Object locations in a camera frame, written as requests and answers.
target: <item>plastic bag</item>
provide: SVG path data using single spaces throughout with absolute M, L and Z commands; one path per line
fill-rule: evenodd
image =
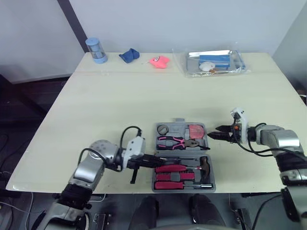
M 237 50 L 178 51 L 173 56 L 186 77 L 237 75 L 247 72 L 241 53 Z

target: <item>gray plastic case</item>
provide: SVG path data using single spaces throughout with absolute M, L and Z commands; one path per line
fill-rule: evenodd
M 200 145 L 209 147 L 208 145 L 208 139 L 207 139 L 207 130 L 203 123 L 197 123 L 197 122 L 185 122 L 183 118 L 176 118 L 175 122 L 167 122 L 167 123 L 157 123 L 156 124 L 156 145 L 162 144 L 167 146 L 174 145 L 173 141 L 170 140 L 157 140 L 159 136 L 161 136 L 157 128 L 160 125 L 167 125 L 168 126 L 168 133 L 165 136 L 173 136 L 173 137 L 183 137 L 187 139 L 186 129 L 189 129 L 189 125 L 200 125 L 203 127 L 205 131 L 205 135 L 202 139 L 196 139 L 196 141 L 200 142 Z M 156 149 L 156 156 L 162 157 L 162 158 L 195 158 L 195 160 L 180 160 L 180 164 L 186 165 L 186 166 L 200 166 L 200 158 L 201 157 L 207 157 L 207 162 L 210 166 L 210 173 L 207 178 L 205 178 L 202 181 L 202 172 L 201 170 L 193 170 L 195 173 L 195 182 L 193 181 L 186 181 L 184 184 L 212 184 L 213 187 L 208 188 L 193 188 L 193 187 L 184 187 L 183 189 L 155 189 L 154 183 L 156 182 L 156 173 L 155 170 L 153 170 L 153 182 L 152 182 L 152 190 L 155 193 L 213 193 L 216 190 L 215 180 L 214 180 L 214 173 L 213 173 L 213 167 L 210 156 L 206 153 L 208 150 L 201 150 L 200 147 L 187 147 L 183 150 L 158 150 Z

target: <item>pink screwdriver handle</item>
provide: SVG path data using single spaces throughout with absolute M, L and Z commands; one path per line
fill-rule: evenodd
M 158 181 L 154 184 L 155 189 L 183 189 L 182 182 Z
M 171 181 L 172 177 L 170 173 L 167 174 L 157 174 L 155 179 L 157 181 Z M 181 180 L 194 180 L 195 175 L 193 172 L 182 172 L 180 173 Z
M 187 167 L 185 165 L 181 164 L 170 164 L 170 165 L 163 165 L 160 167 L 157 167 L 155 169 L 156 173 L 171 173 L 171 172 L 182 172 L 187 170 Z

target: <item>pink-handled pliers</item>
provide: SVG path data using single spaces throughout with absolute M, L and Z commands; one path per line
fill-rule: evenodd
M 158 150 L 184 150 L 186 147 L 196 147 L 200 144 L 196 140 L 185 140 L 184 138 L 177 138 L 171 136 L 161 136 L 158 137 L 158 140 L 173 140 L 179 142 L 179 144 L 173 146 L 157 145 Z

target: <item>round container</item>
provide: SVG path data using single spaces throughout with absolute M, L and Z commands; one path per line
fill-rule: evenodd
M 107 61 L 107 56 L 101 47 L 98 38 L 90 37 L 86 39 L 85 43 L 92 54 L 94 62 L 102 64 Z

